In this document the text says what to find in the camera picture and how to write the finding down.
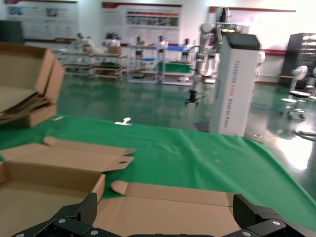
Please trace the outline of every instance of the display screen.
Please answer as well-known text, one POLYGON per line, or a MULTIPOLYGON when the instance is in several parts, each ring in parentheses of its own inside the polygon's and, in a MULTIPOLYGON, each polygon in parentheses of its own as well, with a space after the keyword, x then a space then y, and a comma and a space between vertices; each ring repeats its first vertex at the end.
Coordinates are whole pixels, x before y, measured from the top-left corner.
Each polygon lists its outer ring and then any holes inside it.
POLYGON ((0 41, 24 43, 22 26, 19 21, 0 21, 0 41))

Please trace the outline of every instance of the red stripe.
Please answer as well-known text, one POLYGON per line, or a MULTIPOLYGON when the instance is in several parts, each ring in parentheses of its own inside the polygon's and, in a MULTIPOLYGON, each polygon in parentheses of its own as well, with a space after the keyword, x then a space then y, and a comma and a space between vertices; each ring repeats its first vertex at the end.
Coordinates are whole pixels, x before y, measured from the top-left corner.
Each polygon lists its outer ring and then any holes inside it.
POLYGON ((285 50, 275 50, 275 49, 262 49, 263 52, 267 56, 285 56, 286 51, 285 50))
MULTIPOLYGON (((120 44, 122 47, 127 47, 128 46, 128 44, 126 44, 126 43, 121 43, 120 44)), ((170 46, 179 46, 179 44, 177 44, 177 43, 170 43, 169 44, 170 46)))
POLYGON ((25 41, 29 42, 42 42, 42 43, 66 43, 70 44, 76 39, 67 39, 67 38, 56 38, 56 39, 25 39, 25 41))
POLYGON ((102 8, 117 8, 120 5, 131 5, 131 6, 169 6, 169 7, 182 7, 182 5, 172 4, 149 4, 149 3, 127 3, 127 2, 103 2, 102 8))
MULTIPOLYGON (((209 13, 215 13, 219 6, 210 6, 209 13)), ((247 7, 228 7, 229 10, 236 11, 266 11, 266 12, 296 12, 296 10, 278 10, 278 9, 264 9, 264 8, 247 8, 247 7)))
POLYGON ((18 4, 21 1, 39 1, 39 2, 65 2, 65 3, 77 3, 78 1, 66 1, 66 0, 4 0, 4 4, 18 4))

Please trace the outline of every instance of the table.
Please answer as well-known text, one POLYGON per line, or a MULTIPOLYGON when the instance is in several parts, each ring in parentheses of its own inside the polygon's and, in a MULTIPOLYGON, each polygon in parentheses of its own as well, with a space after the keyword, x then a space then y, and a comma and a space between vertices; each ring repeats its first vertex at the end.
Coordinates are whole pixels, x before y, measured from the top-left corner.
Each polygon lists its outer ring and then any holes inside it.
POLYGON ((31 129, 0 127, 0 150, 45 136, 135 148, 126 170, 106 173, 103 198, 114 180, 237 192, 316 231, 316 203, 260 143, 242 137, 65 116, 31 129))

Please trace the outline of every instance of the wall poster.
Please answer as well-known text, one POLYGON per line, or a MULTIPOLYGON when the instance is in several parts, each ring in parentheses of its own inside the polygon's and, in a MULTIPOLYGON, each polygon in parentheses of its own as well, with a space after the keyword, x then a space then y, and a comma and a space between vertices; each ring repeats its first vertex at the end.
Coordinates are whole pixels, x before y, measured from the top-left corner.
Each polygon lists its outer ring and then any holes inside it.
MULTIPOLYGON (((214 22, 217 7, 209 8, 208 22, 214 22)), ((285 55, 291 34, 296 33, 295 10, 229 7, 229 23, 246 25, 258 37, 267 55, 285 55)))
POLYGON ((4 0, 7 20, 21 21, 27 41, 71 43, 78 33, 76 0, 4 0))
POLYGON ((103 39, 117 33, 122 45, 138 36, 156 43, 162 35, 171 45, 179 43, 181 5, 103 2, 102 9, 103 39))

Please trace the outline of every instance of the cardboard box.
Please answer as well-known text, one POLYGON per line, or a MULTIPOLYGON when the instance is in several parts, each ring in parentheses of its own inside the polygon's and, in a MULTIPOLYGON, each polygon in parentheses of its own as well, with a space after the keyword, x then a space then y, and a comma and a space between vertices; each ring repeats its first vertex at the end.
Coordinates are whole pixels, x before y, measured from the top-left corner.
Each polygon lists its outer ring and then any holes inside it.
POLYGON ((0 112, 44 94, 54 62, 49 49, 0 42, 0 112))
POLYGON ((136 44, 137 44, 137 45, 142 45, 142 46, 148 46, 148 45, 150 45, 150 43, 147 42, 147 41, 138 41, 136 44))
POLYGON ((108 47, 108 53, 121 55, 122 47, 108 47))
POLYGON ((0 151, 1 237, 10 237, 50 219, 62 206, 83 201, 90 193, 100 200, 103 171, 124 169, 133 149, 44 139, 0 151))
POLYGON ((36 109, 29 115, 24 115, 22 118, 15 119, 7 124, 18 127, 34 127, 55 115, 57 115, 57 106, 52 104, 36 109))
POLYGON ((117 193, 98 205, 93 224, 127 237, 135 234, 224 236, 239 230, 233 217, 234 194, 115 181, 117 193))
POLYGON ((87 53, 93 52, 93 49, 90 46, 83 46, 82 49, 84 52, 87 52, 87 53))
POLYGON ((19 120, 13 124, 30 127, 56 114, 51 105, 57 103, 65 70, 51 50, 0 42, 0 70, 0 124, 19 120))

